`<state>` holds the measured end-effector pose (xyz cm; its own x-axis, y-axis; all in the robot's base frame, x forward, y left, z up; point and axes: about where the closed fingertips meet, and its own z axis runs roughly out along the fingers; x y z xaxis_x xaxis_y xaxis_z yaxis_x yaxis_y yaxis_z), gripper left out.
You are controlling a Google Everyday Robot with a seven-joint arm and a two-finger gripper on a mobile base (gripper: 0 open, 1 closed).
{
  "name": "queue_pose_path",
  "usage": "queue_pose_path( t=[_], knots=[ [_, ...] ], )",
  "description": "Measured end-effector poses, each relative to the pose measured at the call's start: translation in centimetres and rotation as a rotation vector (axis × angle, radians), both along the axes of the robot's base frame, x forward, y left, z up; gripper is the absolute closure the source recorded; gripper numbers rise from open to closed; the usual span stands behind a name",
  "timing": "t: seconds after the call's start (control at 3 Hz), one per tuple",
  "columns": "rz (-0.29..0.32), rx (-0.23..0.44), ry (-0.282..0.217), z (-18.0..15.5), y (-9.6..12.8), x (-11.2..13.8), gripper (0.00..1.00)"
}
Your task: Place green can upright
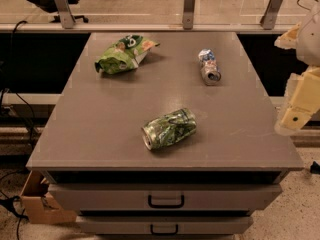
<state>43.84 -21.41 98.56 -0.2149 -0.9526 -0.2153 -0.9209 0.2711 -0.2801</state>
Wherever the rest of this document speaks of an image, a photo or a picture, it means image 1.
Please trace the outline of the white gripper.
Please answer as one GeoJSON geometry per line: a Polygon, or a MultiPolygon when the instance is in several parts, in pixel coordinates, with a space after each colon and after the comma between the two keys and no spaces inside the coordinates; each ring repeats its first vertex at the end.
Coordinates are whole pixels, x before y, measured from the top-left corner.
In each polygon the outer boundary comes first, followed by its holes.
{"type": "Polygon", "coordinates": [[[297,59],[307,65],[301,75],[292,73],[287,81],[284,102],[274,125],[275,131],[290,136],[301,130],[320,110],[320,2],[298,22],[279,36],[274,45],[296,49],[297,59]]]}

